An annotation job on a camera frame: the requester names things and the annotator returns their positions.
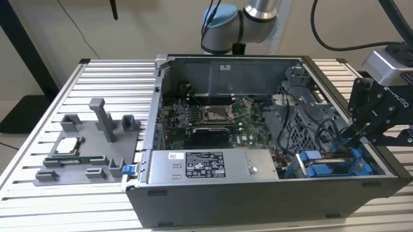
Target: metal slotted table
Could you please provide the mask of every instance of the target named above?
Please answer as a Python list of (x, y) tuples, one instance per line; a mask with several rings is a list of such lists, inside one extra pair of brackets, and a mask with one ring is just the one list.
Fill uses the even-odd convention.
[[(340, 93), (351, 98), (355, 69), (336, 59), (315, 60)], [(114, 119), (133, 114), (142, 120), (136, 160), (146, 133), (154, 89), (153, 60), (91, 60), (79, 64), (49, 111), (0, 176), (0, 232), (150, 231), (142, 228), (121, 183), (35, 187), (33, 181), (62, 131), (65, 114), (97, 120), (89, 108), (93, 97), (105, 97)], [(396, 126), (388, 135), (404, 129)], [(413, 148), (390, 147), (413, 174)], [(264, 225), (221, 226), (181, 231), (321, 231), (385, 232), (413, 230), (413, 185), (394, 197), (375, 199), (349, 218)]]

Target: black cable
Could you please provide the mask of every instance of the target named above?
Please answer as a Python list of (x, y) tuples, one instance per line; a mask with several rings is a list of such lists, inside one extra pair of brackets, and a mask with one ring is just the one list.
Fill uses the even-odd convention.
[(316, 37), (317, 42), (321, 44), (321, 46), (332, 51), (343, 52), (343, 51), (352, 51), (352, 50), (360, 50), (368, 47), (377, 47), (384, 45), (392, 45), (392, 44), (402, 44), (402, 42), (379, 42), (379, 43), (369, 43), (353, 47), (332, 47), (329, 46), (321, 39), (317, 29), (316, 29), (316, 23), (315, 23), (315, 14), (316, 14), (316, 7), (317, 7), (319, 0), (315, 0), (313, 7), (312, 7), (312, 14), (311, 14), (311, 24), (312, 24), (312, 31)]
[(214, 0), (212, 0), (212, 3), (209, 4), (209, 8), (208, 8), (208, 12), (206, 12), (205, 21), (204, 21), (204, 23), (202, 23), (201, 34), (205, 33), (205, 27), (206, 27), (206, 22), (208, 22), (208, 15), (209, 15), (209, 12), (212, 11), (213, 4), (214, 4)]
[(379, 3), (396, 27), (396, 30), (411, 48), (413, 48), (413, 30), (394, 0), (379, 0)]
[(10, 147), (10, 148), (13, 148), (13, 149), (15, 149), (15, 150), (19, 150), (19, 148), (17, 148), (15, 146), (11, 146), (11, 145), (5, 144), (5, 143), (2, 143), (2, 142), (0, 142), (0, 145), (7, 146), (7, 147)]
[(58, 1), (59, 5), (61, 5), (61, 7), (62, 7), (62, 9), (63, 9), (63, 11), (65, 11), (65, 13), (66, 13), (66, 15), (67, 15), (67, 16), (69, 16), (69, 18), (71, 19), (71, 21), (73, 21), (73, 23), (74, 23), (75, 27), (78, 28), (78, 31), (79, 31), (79, 33), (81, 33), (81, 35), (82, 35), (82, 38), (83, 38), (85, 43), (87, 44), (87, 46), (90, 47), (90, 49), (91, 49), (91, 50), (93, 50), (93, 52), (95, 53), (95, 55), (97, 55), (98, 59), (101, 59), (101, 57), (99, 57), (99, 55), (98, 55), (97, 51), (94, 50), (93, 46), (90, 45), (90, 43), (87, 42), (87, 40), (86, 40), (86, 38), (85, 38), (85, 35), (83, 35), (83, 33), (82, 33), (82, 30), (81, 30), (81, 28), (79, 28), (78, 24), (75, 23), (75, 21), (74, 21), (73, 17), (71, 17), (71, 16), (70, 16), (70, 14), (67, 13), (67, 11), (66, 11), (66, 9), (65, 9), (65, 6), (63, 6), (63, 4), (62, 4), (62, 2), (61, 2), (61, 0), (57, 0), (57, 1)]
[(291, 86), (288, 89), (287, 89), (287, 93), (289, 93), (289, 91), (291, 91), (291, 89), (292, 88), (296, 88), (296, 87), (301, 87), (301, 88), (305, 88), (305, 89), (308, 89), (308, 90), (311, 90), (311, 88), (308, 87), (308, 86), (303, 86), (303, 85), (293, 85), (293, 86)]
[(332, 122), (335, 134), (336, 134), (336, 137), (337, 137), (337, 141), (339, 141), (339, 143), (343, 143), (341, 135), (340, 135), (340, 131), (339, 131), (339, 128), (337, 128), (336, 121), (335, 121), (333, 119), (331, 119), (331, 118), (327, 118), (327, 119), (324, 119), (324, 120), (321, 121), (320, 126), (319, 126), (317, 131), (316, 131), (316, 138), (315, 138), (315, 140), (316, 140), (316, 143), (317, 143), (320, 149), (323, 149), (321, 141), (320, 141), (320, 136), (321, 136), (323, 130), (325, 130), (325, 131), (329, 132), (329, 130), (323, 129), (323, 126), (324, 126), (324, 124), (325, 124), (327, 122)]
[(269, 107), (269, 106), (272, 106), (275, 103), (273, 103), (273, 101), (265, 101), (265, 102), (263, 102), (263, 103), (260, 103), (260, 109), (261, 109), (261, 111), (264, 111), (264, 108), (265, 107)]
[(209, 25), (212, 24), (213, 19), (214, 19), (214, 16), (216, 16), (216, 14), (217, 14), (217, 10), (218, 10), (221, 1), (222, 1), (222, 0), (218, 1), (217, 6), (216, 6), (216, 8), (214, 8), (214, 10), (213, 10), (213, 12), (212, 12), (212, 14), (210, 14), (209, 17), (208, 17), (208, 14), (206, 14), (206, 17), (208, 17), (206, 25), (204, 26), (204, 31), (201, 32), (201, 35), (202, 35), (202, 36), (201, 36), (201, 47), (202, 47), (202, 41), (205, 40), (205, 36), (206, 36), (208, 30), (209, 30)]
[(287, 97), (287, 94), (285, 94), (285, 100), (287, 100), (285, 117), (284, 117), (284, 122), (283, 122), (283, 130), (280, 131), (279, 136), (277, 136), (277, 146), (281, 148), (281, 150), (284, 151), (284, 153), (287, 153), (287, 154), (289, 154), (289, 155), (295, 155), (295, 153), (293, 153), (292, 151), (289, 151), (289, 150), (283, 146), (283, 143), (281, 143), (283, 134), (284, 134), (284, 131), (285, 131), (285, 128), (287, 128), (287, 124), (288, 124), (288, 121), (289, 121), (289, 117), (291, 117), (291, 101), (289, 101), (289, 98)]

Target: blue latch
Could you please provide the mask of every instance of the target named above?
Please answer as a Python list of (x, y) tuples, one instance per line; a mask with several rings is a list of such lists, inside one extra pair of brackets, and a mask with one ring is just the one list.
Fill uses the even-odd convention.
[(126, 166), (124, 166), (122, 174), (124, 175), (133, 175), (133, 174), (136, 174), (136, 165), (126, 165)]

